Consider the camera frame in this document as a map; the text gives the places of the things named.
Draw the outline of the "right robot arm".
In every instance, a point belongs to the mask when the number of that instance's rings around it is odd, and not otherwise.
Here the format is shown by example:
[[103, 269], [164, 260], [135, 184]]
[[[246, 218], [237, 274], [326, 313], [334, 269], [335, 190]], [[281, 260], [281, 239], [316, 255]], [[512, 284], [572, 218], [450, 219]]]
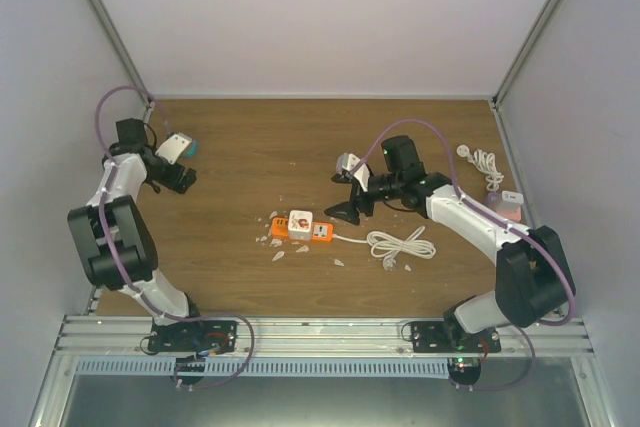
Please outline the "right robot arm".
[[347, 201], [326, 209], [328, 216], [357, 225], [376, 203], [402, 205], [449, 228], [483, 253], [496, 268], [492, 291], [474, 296], [443, 315], [443, 340], [464, 352], [480, 333], [504, 324], [525, 328], [562, 305], [575, 306], [575, 284], [558, 234], [547, 226], [530, 228], [501, 217], [467, 196], [452, 179], [427, 172], [406, 135], [382, 142], [387, 170], [374, 174], [352, 153], [336, 162], [333, 182], [351, 187]]

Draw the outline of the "white tiger charger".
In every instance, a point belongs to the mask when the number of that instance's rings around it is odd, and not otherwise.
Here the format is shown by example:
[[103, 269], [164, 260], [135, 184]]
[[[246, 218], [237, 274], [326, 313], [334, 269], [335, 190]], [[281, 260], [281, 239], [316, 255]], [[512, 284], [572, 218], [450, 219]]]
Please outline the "white tiger charger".
[[292, 240], [310, 241], [313, 236], [313, 213], [291, 210], [287, 222], [287, 234]]

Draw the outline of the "orange power strip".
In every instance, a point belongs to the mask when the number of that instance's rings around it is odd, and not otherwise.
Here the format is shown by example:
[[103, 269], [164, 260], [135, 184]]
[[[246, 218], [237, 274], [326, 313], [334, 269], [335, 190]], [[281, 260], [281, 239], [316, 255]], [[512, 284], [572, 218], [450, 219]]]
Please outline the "orange power strip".
[[313, 222], [306, 228], [289, 227], [288, 224], [288, 218], [273, 218], [270, 226], [272, 236], [300, 242], [330, 242], [333, 238], [334, 226], [331, 223]]

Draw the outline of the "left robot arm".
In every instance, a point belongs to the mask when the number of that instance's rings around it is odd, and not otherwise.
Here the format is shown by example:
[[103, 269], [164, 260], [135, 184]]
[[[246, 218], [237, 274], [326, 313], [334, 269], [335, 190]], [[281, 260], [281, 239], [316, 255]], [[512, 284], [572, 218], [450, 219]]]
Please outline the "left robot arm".
[[94, 287], [134, 299], [156, 325], [174, 324], [172, 340], [185, 351], [196, 350], [205, 342], [206, 327], [195, 319], [199, 311], [187, 294], [160, 271], [157, 248], [137, 206], [145, 185], [156, 193], [186, 193], [197, 173], [179, 160], [195, 152], [196, 142], [173, 132], [163, 142], [149, 139], [155, 131], [134, 118], [117, 122], [116, 130], [96, 192], [67, 216], [84, 273]]

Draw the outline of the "blue plug adapter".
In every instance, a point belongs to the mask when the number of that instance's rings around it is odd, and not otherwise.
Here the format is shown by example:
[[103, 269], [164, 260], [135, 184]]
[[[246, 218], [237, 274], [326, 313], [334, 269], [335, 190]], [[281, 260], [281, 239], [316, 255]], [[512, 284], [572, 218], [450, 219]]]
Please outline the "blue plug adapter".
[[188, 149], [183, 153], [184, 158], [192, 158], [197, 153], [198, 143], [196, 140], [192, 140]]

